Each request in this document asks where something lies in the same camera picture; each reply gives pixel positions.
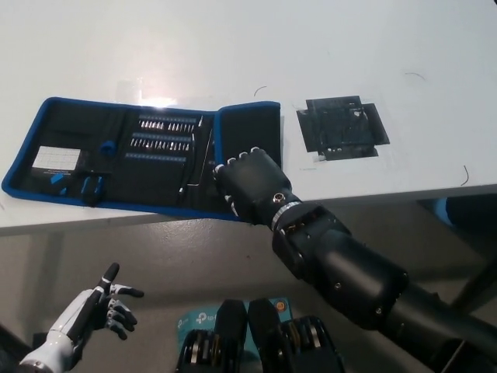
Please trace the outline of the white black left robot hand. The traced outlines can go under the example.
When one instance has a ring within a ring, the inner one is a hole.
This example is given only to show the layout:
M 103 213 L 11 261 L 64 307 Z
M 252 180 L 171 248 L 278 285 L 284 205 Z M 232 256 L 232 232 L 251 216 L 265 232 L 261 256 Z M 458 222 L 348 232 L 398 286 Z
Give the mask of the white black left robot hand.
M 143 298 L 144 292 L 116 284 L 114 280 L 119 269 L 118 263 L 112 263 L 94 288 L 82 291 L 73 299 L 50 331 L 67 336 L 75 346 L 87 341 L 93 331 L 100 329 L 109 329 L 125 340 L 127 333 L 135 330 L 137 319 L 116 296 Z

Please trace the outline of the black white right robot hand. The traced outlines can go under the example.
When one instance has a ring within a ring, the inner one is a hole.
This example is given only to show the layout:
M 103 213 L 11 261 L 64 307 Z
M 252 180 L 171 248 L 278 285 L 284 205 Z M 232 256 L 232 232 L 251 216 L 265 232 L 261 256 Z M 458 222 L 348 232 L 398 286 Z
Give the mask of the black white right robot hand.
M 301 203 L 281 168 L 261 148 L 216 166 L 214 181 L 232 211 L 253 225 L 273 228 L 279 211 Z

